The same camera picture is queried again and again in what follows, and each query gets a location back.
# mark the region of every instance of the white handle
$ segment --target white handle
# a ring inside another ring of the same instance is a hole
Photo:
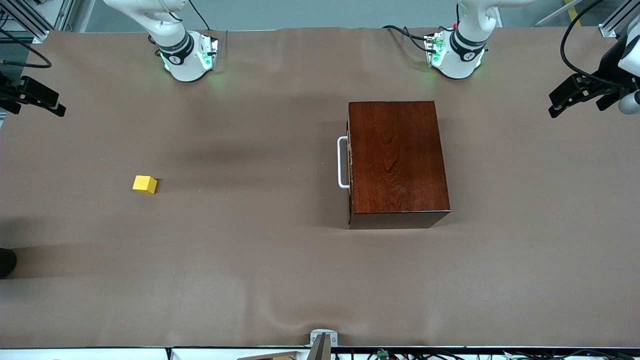
[[[338,138],[338,141],[336,142],[337,144],[337,150],[338,150],[338,186],[341,189],[348,189],[349,188],[349,184],[343,184],[342,183],[342,156],[340,156],[340,142],[343,140],[347,140],[349,137],[348,136],[340,136]]]

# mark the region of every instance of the wire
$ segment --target wire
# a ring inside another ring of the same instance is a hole
[[[612,81],[609,80],[605,80],[605,79],[601,79],[595,75],[591,75],[588,72],[578,68],[577,66],[575,66],[574,64],[572,64],[567,58],[566,58],[566,54],[564,53],[564,45],[566,44],[566,39],[569,37],[569,34],[571,33],[571,30],[573,29],[573,27],[575,26],[575,24],[578,22],[578,20],[580,20],[580,18],[586,14],[589,10],[593,9],[594,6],[596,6],[597,4],[600,4],[602,1],[604,0],[595,0],[593,3],[591,3],[589,6],[587,6],[583,11],[581,11],[578,16],[575,17],[575,19],[573,21],[571,21],[571,24],[569,24],[569,27],[566,29],[566,31],[564,32],[564,36],[562,37],[562,42],[560,42],[560,57],[562,57],[562,61],[564,62],[564,64],[569,67],[569,69],[572,69],[573,71],[577,72],[578,74],[584,76],[585,78],[589,78],[595,81],[599,81],[603,84],[609,85],[609,86],[614,86],[616,88],[624,88],[626,87],[625,85],[622,84],[618,84],[618,83],[614,83]]]
[[[589,350],[589,349],[586,349],[586,348],[583,348],[582,350],[578,350],[578,351],[576,351],[576,352],[572,352],[572,353],[571,353],[571,354],[569,354],[569,355],[565,355],[565,356],[561,356],[561,357],[554,357],[554,359],[564,360],[564,359],[566,359],[567,357],[570,357],[570,356],[576,356],[576,355],[579,355],[579,354],[581,354],[581,353],[583,353],[583,352],[587,352],[589,355],[591,355],[591,354],[595,354],[595,355],[599,355],[599,356],[602,356],[602,357],[606,357],[606,358],[608,358],[609,360],[621,360],[621,359],[620,359],[619,357],[617,357],[617,356],[612,356],[612,355],[609,355],[609,354],[605,354],[605,353],[603,353],[603,352],[599,352],[599,351],[596,351],[596,350]]]
[[[156,41],[154,40],[154,38],[151,37],[151,34],[147,35],[147,40],[151,44],[154,44],[155,46],[157,46]],[[156,51],[154,52],[154,55],[160,56],[160,48],[156,49]]]
[[[169,15],[171,15],[171,17],[173,17],[175,20],[178,20],[178,21],[182,22],[182,19],[180,19],[179,17],[175,16],[174,13],[169,12]]]
[[[3,20],[4,22],[0,24],[0,28],[3,28],[6,22],[9,21],[9,14],[4,12],[4,10],[0,10],[0,22]]]
[[[198,16],[200,17],[200,20],[202,20],[202,22],[204,22],[204,26],[207,27],[207,30],[211,31],[211,28],[209,27],[209,24],[207,24],[207,21],[202,17],[200,12],[198,11],[198,8],[193,4],[193,2],[191,0],[189,0],[189,4],[191,4],[193,9],[196,11],[196,14],[198,14]]]
[[[397,31],[397,32],[399,32],[400,34],[402,34],[402,35],[404,35],[404,36],[408,37],[408,38],[411,40],[411,42],[413,42],[413,44],[414,44],[418,49],[420,49],[420,50],[422,50],[422,51],[425,51],[425,52],[427,52],[427,53],[431,53],[431,54],[435,54],[435,53],[436,53],[436,51],[435,51],[435,50],[432,50],[432,49],[426,49],[426,48],[424,48],[424,47],[420,46],[420,44],[418,44],[418,43],[416,42],[416,40],[422,40],[422,41],[424,41],[424,37],[419,37],[418,35],[413,35],[413,34],[411,34],[411,33],[409,32],[409,29],[408,29],[406,26],[405,26],[405,27],[403,27],[402,29],[401,29],[401,28],[398,28],[397,26],[394,26],[394,25],[387,25],[387,26],[383,26],[382,28],[383,28],[383,29],[393,29],[393,30],[396,30],[396,31]]]
[[[21,66],[21,67],[34,67],[34,68],[38,68],[38,69],[47,69],[47,68],[51,67],[51,61],[49,61],[49,59],[44,57],[44,55],[40,54],[37,50],[33,49],[31,46],[28,46],[24,42],[21,42],[15,36],[11,35],[7,30],[0,29],[0,33],[5,34],[11,40],[13,40],[14,42],[16,42],[16,43],[22,45],[23,47],[27,48],[27,50],[29,50],[32,53],[36,54],[39,58],[43,59],[44,62],[46,62],[46,64],[42,65],[42,64],[20,63],[20,62],[17,62],[17,61],[6,61],[6,60],[3,60],[2,61],[3,64]]]
[[[438,348],[430,348],[428,349],[429,352],[423,353],[426,354],[427,356],[424,356],[422,354],[411,354],[413,355],[416,359],[418,360],[427,360],[430,357],[437,357],[440,360],[451,360],[447,357],[452,357],[455,360],[464,360],[462,357],[454,355],[453,353],[446,351],[446,350],[442,350],[442,349],[438,349]]]
[[[4,22],[0,24],[0,28],[3,28],[7,21],[13,21],[13,19],[9,18],[9,14],[7,14],[6,18],[4,18]]]

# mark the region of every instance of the brown wooden box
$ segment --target brown wooden box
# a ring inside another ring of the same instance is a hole
[[[451,211],[433,101],[351,102],[349,227],[431,227]]]

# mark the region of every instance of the yellow block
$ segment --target yellow block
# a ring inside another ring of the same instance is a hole
[[[133,190],[139,193],[154,194],[156,193],[156,186],[158,182],[156,179],[146,175],[137,175],[133,181]]]

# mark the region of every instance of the box lid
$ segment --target box lid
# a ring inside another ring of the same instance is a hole
[[[349,103],[353,213],[449,211],[433,101]]]

